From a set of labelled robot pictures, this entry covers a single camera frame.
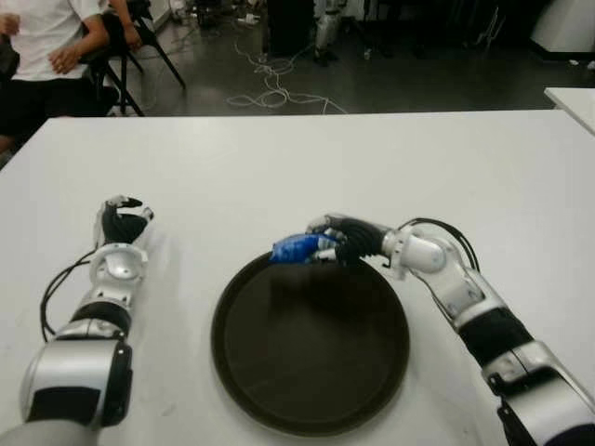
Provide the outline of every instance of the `person's hand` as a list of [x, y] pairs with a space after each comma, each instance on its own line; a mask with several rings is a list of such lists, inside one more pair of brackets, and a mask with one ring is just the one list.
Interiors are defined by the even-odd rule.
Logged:
[[124, 38], [128, 47], [133, 51], [136, 51], [142, 46], [142, 39], [133, 23], [124, 27]]
[[20, 16], [17, 14], [0, 14], [0, 34], [17, 35], [20, 27]]
[[49, 61], [56, 74], [67, 74], [78, 65], [81, 56], [81, 52], [76, 46], [66, 46], [52, 52], [49, 55]]

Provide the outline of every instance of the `black shorts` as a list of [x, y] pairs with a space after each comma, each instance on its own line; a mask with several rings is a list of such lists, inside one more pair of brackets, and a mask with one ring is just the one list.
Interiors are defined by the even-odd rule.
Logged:
[[99, 117], [107, 111], [88, 79], [10, 81], [0, 87], [0, 135], [19, 142], [30, 138], [48, 118]]

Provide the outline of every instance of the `wire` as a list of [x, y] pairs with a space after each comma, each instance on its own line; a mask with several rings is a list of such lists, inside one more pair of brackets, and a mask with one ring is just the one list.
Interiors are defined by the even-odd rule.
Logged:
[[56, 293], [58, 288], [60, 288], [60, 286], [64, 283], [66, 279], [68, 279], [68, 276], [70, 276], [75, 269], [82, 265], [88, 265], [89, 263], [91, 263], [86, 259], [89, 256], [95, 254], [95, 251], [96, 249], [94, 249], [93, 251], [89, 251], [84, 256], [79, 258], [76, 262], [74, 262], [72, 265], [70, 265], [68, 268], [63, 269], [56, 277], [54, 277], [54, 279], [52, 279], [52, 281], [47, 286], [46, 291], [44, 292], [44, 295], [42, 297], [41, 304], [39, 306], [39, 320], [41, 323], [41, 334], [44, 338], [44, 341], [47, 342], [46, 331], [48, 331], [51, 335], [54, 335], [56, 333], [47, 322], [47, 304], [49, 302], [49, 299], [51, 299], [54, 293]]
[[326, 110], [329, 105], [333, 106], [341, 113], [349, 114], [345, 109], [339, 107], [330, 98], [324, 98], [322, 96], [308, 93], [292, 93], [287, 88], [281, 86], [280, 77], [291, 73], [295, 69], [296, 59], [301, 54], [312, 48], [312, 45], [308, 45], [302, 50], [298, 51], [291, 59], [273, 59], [268, 63], [261, 63], [253, 60], [248, 53], [242, 51], [238, 47], [237, 39], [233, 46], [235, 48], [235, 52], [238, 55], [244, 56], [246, 60], [248, 60], [248, 62], [255, 67], [255, 74], [265, 74], [263, 82], [267, 87], [267, 91], [256, 98], [252, 98], [248, 95], [239, 95], [232, 98], [227, 98], [226, 101], [228, 104], [235, 107], [249, 107], [251, 105], [256, 105], [258, 107], [267, 109], [279, 109], [287, 102], [294, 104], [312, 104], [316, 102], [323, 102], [323, 114], [326, 114]]
[[475, 269], [477, 272], [480, 272], [480, 263], [477, 259], [477, 256], [475, 255], [473, 246], [471, 245], [467, 237], [465, 237], [465, 235], [454, 226], [449, 225], [448, 223], [444, 223], [441, 220], [436, 220], [435, 218], [417, 217], [402, 224], [399, 227], [399, 230], [402, 230], [405, 226], [415, 226], [424, 223], [438, 226], [443, 230], [446, 230], [446, 232], [448, 232], [450, 235], [452, 235], [456, 239], [456, 241], [463, 247], [463, 250], [465, 251], [467, 258], [469, 259], [471, 267]]

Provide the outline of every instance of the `blue object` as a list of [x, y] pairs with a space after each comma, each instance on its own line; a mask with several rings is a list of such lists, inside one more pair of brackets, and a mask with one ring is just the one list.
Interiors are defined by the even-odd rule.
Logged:
[[272, 246], [272, 263], [309, 263], [312, 254], [333, 248], [337, 240], [324, 234], [296, 234]]

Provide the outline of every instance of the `black round tray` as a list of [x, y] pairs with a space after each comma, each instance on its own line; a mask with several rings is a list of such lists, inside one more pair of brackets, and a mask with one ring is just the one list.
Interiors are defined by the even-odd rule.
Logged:
[[244, 267], [219, 300], [212, 349], [223, 386], [266, 426], [334, 435], [369, 420], [400, 385], [409, 356], [403, 308], [359, 262]]

